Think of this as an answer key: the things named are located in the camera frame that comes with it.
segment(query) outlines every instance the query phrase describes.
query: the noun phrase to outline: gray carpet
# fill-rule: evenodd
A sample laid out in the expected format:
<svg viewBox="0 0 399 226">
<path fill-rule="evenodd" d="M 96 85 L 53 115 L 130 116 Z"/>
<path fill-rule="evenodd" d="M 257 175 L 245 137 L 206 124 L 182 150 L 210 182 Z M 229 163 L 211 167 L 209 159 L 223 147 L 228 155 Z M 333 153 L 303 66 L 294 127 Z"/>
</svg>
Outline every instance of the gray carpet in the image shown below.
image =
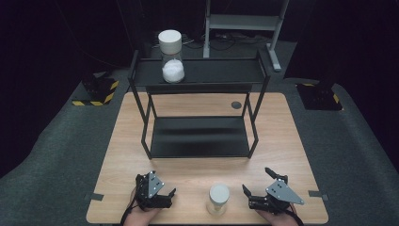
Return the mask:
<svg viewBox="0 0 399 226">
<path fill-rule="evenodd" d="M 228 43 L 212 44 L 223 48 Z M 254 57 L 263 47 L 264 43 L 240 42 L 225 51 L 211 49 L 211 57 Z M 316 182 L 328 195 L 327 225 L 398 225 L 398 173 L 342 87 L 333 90 L 344 111 L 305 110 L 295 83 L 312 81 L 283 79 L 294 49 L 295 43 L 278 42 L 282 72 L 274 73 L 269 66 L 267 91 L 282 92 L 287 98 Z M 184 57 L 201 55 L 201 49 L 184 47 Z M 158 57 L 159 50 L 154 48 L 152 56 Z M 73 106 L 68 101 L 26 160 L 0 180 L 0 225 L 89 225 L 87 194 L 96 185 L 129 88 L 127 70 L 111 76 L 120 84 L 109 105 Z"/>
</svg>

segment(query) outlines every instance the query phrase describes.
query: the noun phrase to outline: white lid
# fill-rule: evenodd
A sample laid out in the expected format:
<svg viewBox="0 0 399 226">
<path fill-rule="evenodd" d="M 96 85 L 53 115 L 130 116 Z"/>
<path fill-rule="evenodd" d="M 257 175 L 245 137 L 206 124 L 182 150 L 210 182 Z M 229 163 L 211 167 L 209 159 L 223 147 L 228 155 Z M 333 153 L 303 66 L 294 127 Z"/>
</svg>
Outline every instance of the white lid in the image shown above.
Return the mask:
<svg viewBox="0 0 399 226">
<path fill-rule="evenodd" d="M 223 205 L 229 199 L 229 196 L 229 188 L 223 184 L 213 185 L 209 191 L 209 197 L 215 205 Z"/>
<path fill-rule="evenodd" d="M 167 55 L 177 54 L 182 50 L 182 34 L 176 30 L 165 30 L 158 35 L 159 47 Z"/>
</svg>

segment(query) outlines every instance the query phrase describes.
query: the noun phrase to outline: wooden table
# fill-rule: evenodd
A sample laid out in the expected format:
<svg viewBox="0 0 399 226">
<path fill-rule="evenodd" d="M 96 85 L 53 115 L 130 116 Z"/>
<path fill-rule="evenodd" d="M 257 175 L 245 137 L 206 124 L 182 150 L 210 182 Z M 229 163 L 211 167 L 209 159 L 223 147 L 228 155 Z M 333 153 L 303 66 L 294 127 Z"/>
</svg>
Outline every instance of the wooden table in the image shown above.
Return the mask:
<svg viewBox="0 0 399 226">
<path fill-rule="evenodd" d="M 140 98 L 145 100 L 146 94 L 140 93 Z M 185 116 L 240 114 L 240 109 L 230 105 L 233 101 L 243 100 L 242 94 L 160 95 L 154 99 L 158 114 Z M 256 100 L 257 93 L 252 93 L 253 105 Z M 265 94 L 256 125 L 260 140 L 251 159 L 149 160 L 140 143 L 143 122 L 136 101 L 132 93 L 126 93 L 94 190 L 104 198 L 91 201 L 88 222 L 119 223 L 136 185 L 136 176 L 156 170 L 165 183 L 159 194 L 167 195 L 174 187 L 177 191 L 172 206 L 161 211 L 152 224 L 265 224 L 263 218 L 248 208 L 242 184 L 252 195 L 265 196 L 265 188 L 274 182 L 264 172 L 264 168 L 269 167 L 278 174 L 288 175 L 290 188 L 305 201 L 305 205 L 296 205 L 304 223 L 326 223 L 328 215 L 322 199 L 309 196 L 309 190 L 318 191 L 318 187 L 283 94 Z M 226 184 L 231 193 L 226 213 L 218 217 L 206 210 L 209 189 L 215 183 Z"/>
</svg>

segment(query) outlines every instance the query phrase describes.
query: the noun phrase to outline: human hand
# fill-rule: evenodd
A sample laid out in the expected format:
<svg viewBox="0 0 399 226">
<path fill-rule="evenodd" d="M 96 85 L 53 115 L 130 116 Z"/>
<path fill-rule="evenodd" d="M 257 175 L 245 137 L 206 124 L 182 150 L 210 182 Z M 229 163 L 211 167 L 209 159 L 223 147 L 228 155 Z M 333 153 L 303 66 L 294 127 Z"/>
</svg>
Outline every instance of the human hand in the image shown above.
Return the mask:
<svg viewBox="0 0 399 226">
<path fill-rule="evenodd" d="M 136 189 L 133 189 L 131 194 L 131 201 L 128 204 L 128 207 L 131 206 L 133 198 L 136 194 Z M 132 212 L 127 216 L 124 221 L 124 226 L 147 226 L 150 224 L 151 220 L 155 218 L 155 216 L 161 212 L 162 209 L 153 208 L 153 209 L 145 209 L 144 211 L 138 206 L 136 200 L 132 205 L 134 208 Z"/>
<path fill-rule="evenodd" d="M 292 212 L 296 214 L 296 210 L 293 204 L 290 204 L 288 209 L 292 209 Z M 272 226 L 297 226 L 298 223 L 294 220 L 293 217 L 289 216 L 286 213 L 280 213 L 278 215 L 274 215 L 270 212 L 264 210 L 255 210 L 260 216 L 265 218 Z"/>
</svg>

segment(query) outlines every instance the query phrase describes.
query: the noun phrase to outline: white powder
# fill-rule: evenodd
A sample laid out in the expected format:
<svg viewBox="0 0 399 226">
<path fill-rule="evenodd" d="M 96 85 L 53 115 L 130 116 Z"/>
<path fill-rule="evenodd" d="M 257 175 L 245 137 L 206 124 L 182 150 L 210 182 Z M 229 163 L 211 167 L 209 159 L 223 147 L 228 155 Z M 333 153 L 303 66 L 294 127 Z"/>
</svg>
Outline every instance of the white powder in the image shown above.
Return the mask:
<svg viewBox="0 0 399 226">
<path fill-rule="evenodd" d="M 183 63 L 179 59 L 168 61 L 162 68 L 165 81 L 169 83 L 178 83 L 184 78 Z"/>
</svg>

